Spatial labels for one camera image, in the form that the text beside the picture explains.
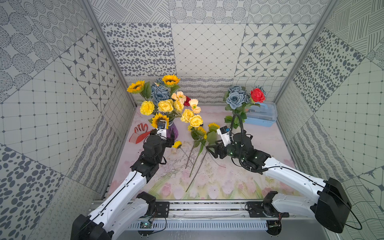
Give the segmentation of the yellow carnation flower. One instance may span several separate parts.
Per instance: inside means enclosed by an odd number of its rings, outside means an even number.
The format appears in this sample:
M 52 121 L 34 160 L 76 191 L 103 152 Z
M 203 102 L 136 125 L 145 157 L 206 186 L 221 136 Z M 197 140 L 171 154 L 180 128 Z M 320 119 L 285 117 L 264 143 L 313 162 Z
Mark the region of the yellow carnation flower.
M 188 126 L 188 131 L 189 132 L 192 132 L 192 131 L 196 131 L 198 129 L 199 126 L 192 126 L 192 125 L 189 125 Z

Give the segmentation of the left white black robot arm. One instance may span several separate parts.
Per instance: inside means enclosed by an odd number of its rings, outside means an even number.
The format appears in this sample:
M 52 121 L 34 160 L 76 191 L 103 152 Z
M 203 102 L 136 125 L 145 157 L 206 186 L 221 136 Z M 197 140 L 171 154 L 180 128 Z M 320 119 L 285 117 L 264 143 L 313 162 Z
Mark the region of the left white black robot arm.
M 160 165 L 165 165 L 166 148 L 175 143 L 175 136 L 150 134 L 144 141 L 138 160 L 120 186 L 88 216 L 79 215 L 72 225 L 72 240 L 116 240 L 136 220 L 152 216 L 156 197 L 143 192 Z

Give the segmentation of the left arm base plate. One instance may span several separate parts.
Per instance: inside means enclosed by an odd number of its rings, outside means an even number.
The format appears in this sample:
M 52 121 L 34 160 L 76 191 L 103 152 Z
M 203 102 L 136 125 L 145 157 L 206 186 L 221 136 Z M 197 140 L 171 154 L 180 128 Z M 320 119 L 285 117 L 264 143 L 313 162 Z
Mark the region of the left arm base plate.
M 146 192 L 141 192 L 137 195 L 137 199 L 142 199 L 148 205 L 145 216 L 154 218 L 167 218 L 170 211 L 170 202 L 159 202 L 156 197 Z

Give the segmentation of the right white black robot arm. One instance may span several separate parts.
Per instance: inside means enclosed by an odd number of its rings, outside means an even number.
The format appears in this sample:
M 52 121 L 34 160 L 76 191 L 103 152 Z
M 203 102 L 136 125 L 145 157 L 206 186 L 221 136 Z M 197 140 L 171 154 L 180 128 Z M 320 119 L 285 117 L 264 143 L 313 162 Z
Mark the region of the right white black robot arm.
M 278 161 L 271 155 L 256 150 L 252 145 L 252 135 L 244 130 L 233 134 L 233 127 L 209 125 L 207 140 L 215 140 L 206 147 L 213 158 L 231 157 L 238 160 L 238 167 L 248 172 L 276 179 L 303 194 L 302 197 L 286 196 L 270 191 L 264 197 L 261 207 L 267 217 L 283 214 L 298 214 L 313 218 L 323 227 L 334 233 L 342 233 L 347 219 L 353 215 L 352 205 L 342 184 L 334 179 L 323 180 L 300 172 Z

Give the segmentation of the large sunflower vase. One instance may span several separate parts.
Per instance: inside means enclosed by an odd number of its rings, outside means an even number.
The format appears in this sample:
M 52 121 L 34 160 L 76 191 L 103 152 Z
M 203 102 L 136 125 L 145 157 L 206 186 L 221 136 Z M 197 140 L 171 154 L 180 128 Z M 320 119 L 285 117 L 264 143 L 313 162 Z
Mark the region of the large sunflower vase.
M 195 173 L 194 177 L 192 178 L 189 186 L 187 187 L 187 190 L 186 192 L 191 188 L 192 186 L 192 183 L 194 182 L 202 164 L 203 164 L 203 161 L 207 155 L 207 153 L 209 152 L 208 150 L 208 146 L 210 145 L 214 145 L 217 141 L 217 130 L 220 128 L 220 126 L 216 123 L 211 123 L 211 124 L 208 124 L 208 129 L 205 130 L 203 126 L 199 126 L 199 127 L 192 127 L 192 126 L 188 126 L 188 130 L 189 132 L 191 133 L 191 136 L 194 140 L 194 144 L 193 144 L 193 148 L 191 150 L 191 152 L 194 150 L 194 149 L 197 149 L 197 156 L 194 158 L 194 160 L 192 160 L 192 169 L 191 169 L 191 172 L 190 172 L 190 177 L 193 175 L 193 173 Z M 205 151 L 204 153 L 204 156 L 197 168 L 197 170 L 195 171 L 195 168 L 196 168 L 196 164 L 197 164 L 197 161 L 200 157 L 200 155 L 203 153 L 203 151 Z

